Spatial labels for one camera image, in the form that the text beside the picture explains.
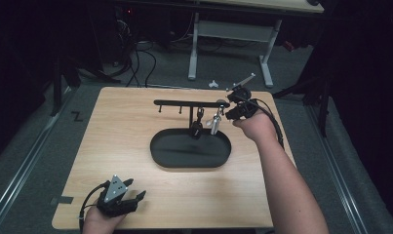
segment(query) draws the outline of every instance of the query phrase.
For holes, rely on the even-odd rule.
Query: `forearm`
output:
[[[86,221],[83,228],[83,234],[111,234],[113,231],[114,228],[95,221]]]
[[[328,233],[308,185],[276,140],[256,143],[277,233]]]

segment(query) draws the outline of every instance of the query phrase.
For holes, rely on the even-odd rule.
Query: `black oval base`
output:
[[[223,165],[231,151],[229,138],[217,131],[203,130],[199,139],[189,129],[167,129],[157,133],[150,142],[153,160],[165,168],[216,168]]]

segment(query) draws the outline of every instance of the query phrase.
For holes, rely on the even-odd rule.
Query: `gray carpet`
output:
[[[251,73],[255,73],[256,78],[247,87],[254,91],[275,93],[296,82],[312,51],[311,48],[307,48],[289,53],[284,48],[274,48],[269,66],[275,87],[269,90],[264,86],[256,58],[263,45],[250,44],[239,47],[241,44],[236,45],[239,42],[229,42],[232,46],[220,47],[214,52],[201,51],[198,78],[190,82],[186,78],[189,61],[189,48],[186,47],[186,43],[177,44],[177,47],[172,47],[169,51],[157,46],[148,50],[157,58],[156,69],[149,77],[149,84],[209,89],[208,84],[215,79],[219,83],[219,89],[224,90]],[[150,44],[139,46],[145,49]],[[209,44],[201,49],[215,50],[216,45]],[[139,64],[137,77],[143,86],[144,78],[152,68],[153,58],[148,54],[139,53]],[[107,72],[115,69],[117,68],[106,67]],[[131,76],[132,72],[129,71],[117,77],[122,80],[119,86],[125,86]],[[55,199],[60,196],[64,188],[98,92],[104,86],[113,85],[85,78],[81,87],[72,92],[73,96],[60,113],[40,151],[37,163],[0,225],[0,233],[78,233],[77,230],[55,230],[51,221],[57,207]],[[0,157],[0,199],[33,142],[50,119],[51,89],[46,93],[46,98],[44,105],[21,126],[20,132]],[[330,174],[326,152],[318,132],[315,131],[315,123],[309,118],[307,108],[295,96],[277,99],[276,103],[297,167],[321,205],[331,233],[354,233]],[[75,121],[73,112],[79,112],[78,119],[82,121]],[[393,219],[384,208],[375,187],[361,165],[332,102],[327,133],[327,140],[361,212],[367,233],[393,233]]]

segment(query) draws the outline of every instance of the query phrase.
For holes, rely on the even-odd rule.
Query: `vertical post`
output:
[[[270,38],[269,38],[268,47],[266,49],[265,55],[259,57],[260,66],[262,68],[262,73],[263,73],[263,79],[265,80],[265,86],[268,88],[273,87],[272,77],[271,77],[271,74],[269,72],[269,67],[268,67],[268,60],[271,55],[272,48],[275,44],[275,40],[278,36],[279,29],[281,27],[281,23],[282,23],[281,19],[278,19],[276,21],[276,23],[273,27],[273,30],[271,32]]]
[[[193,106],[190,106],[190,116],[189,116],[189,129],[192,129],[193,124]]]
[[[196,79],[196,67],[197,67],[197,39],[199,34],[199,13],[195,13],[195,20],[193,24],[193,46],[192,53],[190,54],[190,63],[189,63],[189,80]]]

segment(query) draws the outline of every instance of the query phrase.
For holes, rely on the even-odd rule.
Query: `black metal stand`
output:
[[[194,107],[221,108],[229,107],[229,103],[156,99],[154,104],[160,106],[159,112],[163,105],[178,106],[179,114],[184,106],[190,107],[189,129],[162,130],[151,140],[151,155],[158,165],[165,168],[216,168],[227,161],[232,146],[224,133],[217,131],[211,135],[211,130],[201,129],[201,136],[195,138],[191,130]]]

